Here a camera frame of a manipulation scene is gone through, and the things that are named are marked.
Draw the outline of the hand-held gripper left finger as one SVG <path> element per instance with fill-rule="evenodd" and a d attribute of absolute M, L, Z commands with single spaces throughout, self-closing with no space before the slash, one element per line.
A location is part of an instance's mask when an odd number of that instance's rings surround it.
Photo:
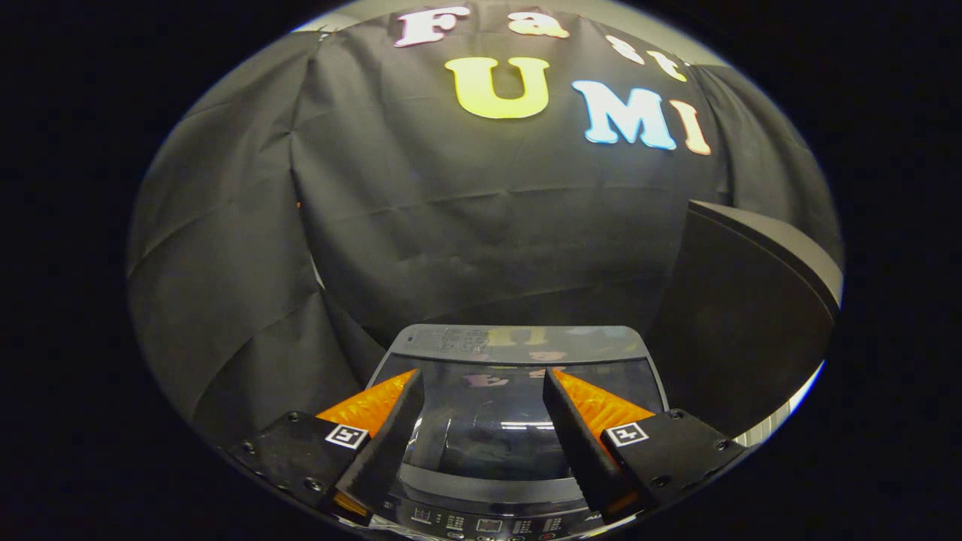
<path fill-rule="evenodd" d="M 313 512 L 370 521 L 398 478 L 423 405 L 422 371 L 408 370 L 322 413 L 282 414 L 229 454 Z"/>

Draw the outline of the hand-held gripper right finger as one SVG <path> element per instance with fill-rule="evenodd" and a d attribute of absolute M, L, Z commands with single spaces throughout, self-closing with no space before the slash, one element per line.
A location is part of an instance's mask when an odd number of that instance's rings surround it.
<path fill-rule="evenodd" d="M 588 509 L 604 521 L 674 506 L 748 452 L 683 409 L 654 413 L 554 367 L 543 401 Z"/>

